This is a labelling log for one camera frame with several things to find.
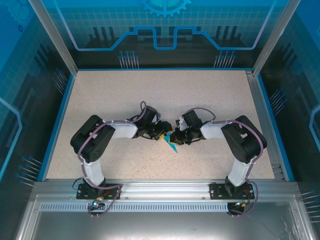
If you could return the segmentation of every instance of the blue object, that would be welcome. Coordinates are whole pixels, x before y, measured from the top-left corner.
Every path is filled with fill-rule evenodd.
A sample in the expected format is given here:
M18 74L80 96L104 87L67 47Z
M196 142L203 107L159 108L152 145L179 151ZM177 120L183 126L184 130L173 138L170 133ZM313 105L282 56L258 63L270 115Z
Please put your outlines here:
M315 121L315 117L316 117L316 114L320 111L320 105L316 106L312 112L311 112L311 116L310 116L310 121L309 121L309 129L310 129L310 132L312 134L312 137L315 141L315 144L320 152L320 141L319 141L319 138L318 138L318 135L314 129L314 121Z
M149 10L150 14L155 14L157 17L168 15L171 17L174 14L180 14L181 10L186 10L187 4L191 4L191 0L142 0L144 10Z
M133 71L136 70L143 70L143 71L153 71L153 70L172 70L172 68L140 68L140 69L133 69ZM250 67L234 67L234 68L214 68L214 67L177 67L174 70L196 70L196 71L200 71L200 70L228 70L228 71L239 71L239 70L245 70L245 71L252 71L252 68ZM80 68L79 71L123 71L123 69L119 69L119 68Z
M260 73L259 73L259 75L257 77L258 77L259 85L261 87L261 91L262 91L262 94L263 94L263 98L264 98L266 107L268 109L268 113L269 113L269 116L270 116L270 119L271 119L272 127L274 129L275 137L276 137L276 140L277 140L279 148L280 148L280 152L281 152L281 155L282 155L282 158L283 158L283 163L284 163L286 174L288 176L288 180L290 182L294 182L295 181L294 174L292 173L291 166L290 166L290 163L289 163L289 160L288 160L288 156L287 156L287 153L286 153L286 150L285 150L285 146L284 146L284 143L282 142L282 139L281 139L281 136L280 136L280 132L279 132L279 128L278 128L275 116L273 114L270 102L268 100L267 91L265 89L265 85L264 85L264 83L262 81Z
M5 173L5 170L8 166L8 163L9 163L9 160L11 158L11 155L15 149L15 146L17 144L17 141L18 141L18 138L20 136L20 133L21 133L21 130L22 130L22 120L21 120L21 116L20 116L20 112L12 105L10 105L7 101L5 101L3 98L0 97L0 103L2 103L6 108L9 109L10 112L12 112L15 116L16 116L16 119L17 119L17 122L18 122L18 130L16 131L15 133L15 136L14 136L14 139L12 141L12 144L10 146L10 149L4 159L4 162L3 162L3 165L1 167L1 170L0 170L0 182L1 182L1 179L2 177L4 176L4 173Z
M58 134L59 134L59 131L60 131L60 128L62 125L62 121L64 119L64 116L65 116L65 113L67 110L67 105L68 105L68 102L69 102L69 99L71 96L71 92L72 92L71 90L72 90L74 83L75 83L75 79L76 78L71 74L70 78L68 80L66 89L65 89L66 94L63 95L60 109L59 109L58 115L56 116L56 120L55 120L55 123L53 126L52 134L51 134L51 137L50 137L50 140L48 143L48 147L46 149L46 152L45 152L45 155L43 158L43 163L42 163L42 166L41 166L38 178L37 178L38 181L42 182L46 178L46 175L47 175L47 172L49 169L49 165L50 165L50 161L51 161L52 155L54 154L54 149L55 149L55 146L56 146L56 143L58 140Z
M163 139L170 145L170 147L171 147L176 153L178 153L177 148L176 148L176 145L173 144L173 143L171 143L171 142L169 142L169 140L170 140L170 135L171 135L171 133L167 133L166 136L165 136Z

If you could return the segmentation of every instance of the blue border trim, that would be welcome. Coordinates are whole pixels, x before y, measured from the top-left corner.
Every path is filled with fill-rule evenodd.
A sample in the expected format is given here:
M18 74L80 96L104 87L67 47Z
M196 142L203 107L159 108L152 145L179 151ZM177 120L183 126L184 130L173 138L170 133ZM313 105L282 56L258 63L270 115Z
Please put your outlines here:
M113 51L121 42L123 39L126 38L126 36L134 36L134 35L138 35L138 31L139 30L151 30L152 31L152 35L153 35L153 47L156 49L156 50L174 50L176 47L177 47L177 40L178 40L178 30L192 30L192 34L194 35L203 35L204 37L207 38L207 40L218 50L253 50L256 48L257 44L258 44L258 41L269 21L269 18L273 12L273 9L275 8L276 4L277 4L277 1L278 0L274 0L272 6L270 7L269 9L269 12L267 14L267 16L265 17L265 20L261 26L261 29L253 43L253 46L252 47L222 47L222 46L219 46L213 39L212 37L206 32L206 31L198 31L197 30L197 26L177 26L174 31L173 31L173 46L158 46L158 43L157 43L157 31L156 29L153 27L153 26L134 26L133 27L133 31L132 32L125 32L113 45L112 47L104 47L104 48L80 48L78 47L77 43L76 43L76 40L75 38L73 37L72 33L71 33L71 30L67 24L67 21L66 19L64 18L64 15L62 14L59 6L58 6L58 3L57 3L57 0L53 0L54 2L54 5L56 7L56 10L63 22L63 25L72 41L72 44L74 46L74 48L78 51L85 51L85 52L90 52L90 51Z
M290 163L289 163L289 160L288 160L288 156L287 156L287 153L286 153L286 150L285 150L285 146L284 146L284 143L282 142L282 139L281 139L281 136L280 136L280 132L279 132L279 129L278 129L278 125L277 125L277 122L276 122L276 118L275 118L274 113L272 111L272 108L271 108L271 105L270 105L270 102L269 102L269 98L268 98L268 95L267 95L267 91L266 91L266 88L265 88L265 85L263 83L263 80L262 80L262 77L261 77L260 73L258 75L258 81L259 81L259 84L260 84L260 87L261 87L261 91L262 91L262 94L263 94L263 98L264 98L266 107L268 109L268 113L270 115L271 123L272 123L273 129L274 129L274 132L275 132L275 137L276 137L276 140L278 142L278 145L279 145L279 148L280 148L280 152L281 152L281 155L282 155L282 158L283 158L285 171L286 171L286 173L288 175L288 178L289 178L288 180L290 182L294 182L295 178L294 178L294 175L292 173L291 166L290 166Z
M71 96L71 92L72 92L72 88L74 87L75 84L75 80L76 78L71 74L69 77L69 81L68 84L66 86L65 89L65 93L63 98L62 98L62 102L61 102L61 106L58 112L58 115L56 116L56 120L53 126L53 130L52 130L52 134L48 143L48 147L46 149L44 158L43 158L43 163L37 178L38 182L42 182L45 180L48 170L49 170L49 166L50 166L50 162L52 159L52 155L54 154L54 149L56 147L56 143L58 140L58 135L61 129L61 125L67 110L67 106L68 106L68 102Z
M319 141L319 138L318 138L318 136L317 136L317 133L316 133L316 131L315 131L315 129L314 129L315 116L316 116L317 112L319 112L319 111L320 111L320 105L316 106L316 107L312 110L311 116L310 116L310 121L309 121L309 129L310 129L310 132L311 132L311 134L312 134L312 136L313 136L313 139L314 139L314 141L315 141L315 144L316 144L316 146L317 146L317 148L318 148L318 150L319 150L319 152L320 152L320 141Z
M20 113L19 111L14 107L14 106L11 106L7 101L5 101L2 97L0 97L0 103L2 103L4 106L6 106L10 112L12 112L15 116L16 116L16 119L17 119L17 122L18 122L18 130L16 131L15 133L15 136L14 136L14 139L11 143L11 146L10 146L10 149L4 159L4 162L3 162L3 165L1 167L1 170L0 170L0 182L2 180L2 177L4 176L4 173L6 171L6 168L8 166L8 163L9 163L9 160L11 158L11 155L15 149L15 146L17 144L17 141L18 141L18 138L20 136L20 133L22 131L22 120L21 120L21 116L20 116Z
M79 71L154 71L154 70L245 70L252 71L251 67L239 67L239 68L213 68L213 67L180 67L180 68L80 68Z

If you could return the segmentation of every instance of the robotic arm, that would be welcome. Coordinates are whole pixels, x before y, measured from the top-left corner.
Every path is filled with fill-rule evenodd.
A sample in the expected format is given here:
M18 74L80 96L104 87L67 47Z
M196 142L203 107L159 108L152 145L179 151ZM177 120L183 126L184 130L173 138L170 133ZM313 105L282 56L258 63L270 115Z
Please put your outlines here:
M78 154L88 137L99 126L105 125L87 142L80 154L86 175L84 180L92 188L105 185L100 157L111 139L144 137L159 140L162 135L172 131L171 124L167 121L161 121L160 114L156 109L151 106L145 106L145 108L139 115L135 115L127 121L111 121L109 124L106 124L99 116L92 115L72 137L70 144L74 152Z
M146 105L144 108L141 107L141 110L140 114L125 121L104 121L99 116L92 115L72 137L70 144L81 161L83 182L90 199L98 196L97 200L100 201L108 190L122 185L109 187L102 173L100 157L111 139L143 137L157 141L172 132L170 123L161 121L156 109ZM213 119L202 122L195 111L190 110L176 120L176 125L175 131L169 136L169 141L176 145L190 145L213 138L226 139L235 160L231 172L225 179L224 189L230 198L237 198L247 185L253 163L267 147L264 136L244 115L235 120ZM120 191L121 189L117 191L113 202Z
M202 122L194 110L186 112L178 120L170 135L170 142L176 145L225 138L235 157L231 172L225 179L225 190L235 196L246 184L252 164L260 157L267 141L252 122L244 115L235 120Z

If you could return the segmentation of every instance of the speckled work surface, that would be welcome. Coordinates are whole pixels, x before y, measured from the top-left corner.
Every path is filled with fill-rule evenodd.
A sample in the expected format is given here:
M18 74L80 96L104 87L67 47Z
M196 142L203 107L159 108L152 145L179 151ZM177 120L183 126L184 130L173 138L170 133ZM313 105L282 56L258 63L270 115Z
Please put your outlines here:
M83 176L71 137L91 115L124 120L139 114L142 100L173 127L188 109L205 107L215 112L217 121L246 115L260 129L243 70L79 71L47 178ZM201 110L197 114L202 121L211 118ZM177 150L164 140L113 139L101 157L102 171L107 179L224 179L234 162L225 139L202 140ZM267 150L250 177L274 178Z

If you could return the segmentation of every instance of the purple cable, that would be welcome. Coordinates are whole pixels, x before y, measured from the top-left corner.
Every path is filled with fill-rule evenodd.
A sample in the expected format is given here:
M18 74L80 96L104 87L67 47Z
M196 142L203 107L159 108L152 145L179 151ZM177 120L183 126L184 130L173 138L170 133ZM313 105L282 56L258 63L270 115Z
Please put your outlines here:
M216 119L216 115L214 114L214 112L207 109L207 108L204 108L204 107L193 107L193 108L189 109L188 111L186 111L185 113L188 113L188 112L190 112L192 110L196 110L196 109L205 110L205 111L211 113L213 115L213 118L211 119L211 121L214 121Z
M86 173L86 169L85 169L85 165L84 165L84 160L81 158L81 153L82 151L84 150L85 146L88 144L88 142L94 137L94 135L99 131L101 130L103 127L105 127L106 125L108 124L111 124L111 123L135 123L135 122L138 122L140 119L143 118L143 116L145 115L146 113L146 110L147 110L147 104L145 101L142 101L140 103L140 109L142 110L143 109L143 112L142 114L136 119L136 120L133 120L133 121L123 121L123 120L115 120L115 121L107 121L103 124L101 124L99 127L97 127L92 133L91 135L84 141L84 143L82 144L82 146L80 147L79 151L78 151L78 159L80 160L81 162L81 169L82 169L82 172L83 172L83 175L85 177L85 180L91 185L93 186L94 188L97 188L97 189L101 189L101 190L110 190L110 189L115 189L115 188L119 188L119 191L117 192L117 194L115 195L113 201L111 202L110 206L103 212L101 213L100 215L103 215L105 213L107 213L109 211L109 209L112 207L112 205L114 204L114 202L116 201L117 197L119 196L121 190L122 190L122 187L124 186L122 183L121 184L117 184L117 185L114 185L114 186L109 186L109 187L102 187L102 186L97 186L95 185L89 178L88 178L88 175Z
M249 184L253 184L255 186L255 191L256 191L256 196L255 196L255 200L253 202L253 205L252 207L250 207L250 209L248 211L246 211L245 213L242 213L240 211L237 211L237 210L231 210L232 212L235 212L235 213L238 213L240 214L241 216L245 216L247 215L248 213L250 213L252 211L252 209L254 209L254 207L256 206L257 204L257 201L258 201L258 198L259 198L259 190L258 190L258 185L254 182L254 181L248 181Z
M249 166L249 169L248 169L248 171L246 172L246 175L245 175L245 180L248 181L248 177L249 177L249 174L250 174L252 168L254 167L254 163L261 157L262 153L264 152L264 145L263 145L260 137L258 136L258 134L255 133L255 131L252 130L251 127L249 127L248 125L244 124L243 122L240 122L240 121L237 121L237 120L215 121L214 123L216 123L216 124L232 124L232 123L239 124L242 127L248 129L249 132L251 132L255 136L257 141L259 142L260 153L258 154L258 156L256 156L255 159L252 160L252 162L251 162L251 164Z
M97 214L97 215L96 215L97 217L106 214L106 213L111 209L111 207L112 207L113 204L115 203L117 197L118 197L119 194L121 193L122 187L123 187L123 184L122 184L122 186L119 188L119 191L116 193L113 201L110 203L110 205L108 206L108 208L107 208L104 212L102 212L101 214ZM93 206L93 205L90 205L90 206L88 207L88 214L90 214L90 215L93 215L93 214L91 213L91 211L90 211L90 209L92 208L92 206Z
M263 222L259 221L258 219L256 219L256 218L253 217L253 216L248 215L248 213L250 213L251 210L254 209L254 207L256 206L257 201L258 201L258 197L259 197L259 190L258 190L257 184L256 184L254 181L249 181L248 183L254 184L254 186L255 186L255 191L256 191L256 198L255 198L255 200L254 200L254 203L253 203L252 207L251 207L248 211L246 211L245 213L242 213L242 212L240 212L240 211L238 211L238 210L230 210L230 211L231 211L231 212L234 212L234 213L237 213L237 214L238 214L238 217L240 217L240 216L247 216L248 218L251 218L251 219L259 222L262 226L264 226L264 227L269 231L269 233L271 233L276 239L278 239L278 236L277 236L274 232L272 232L272 231L270 230L270 228L267 227Z

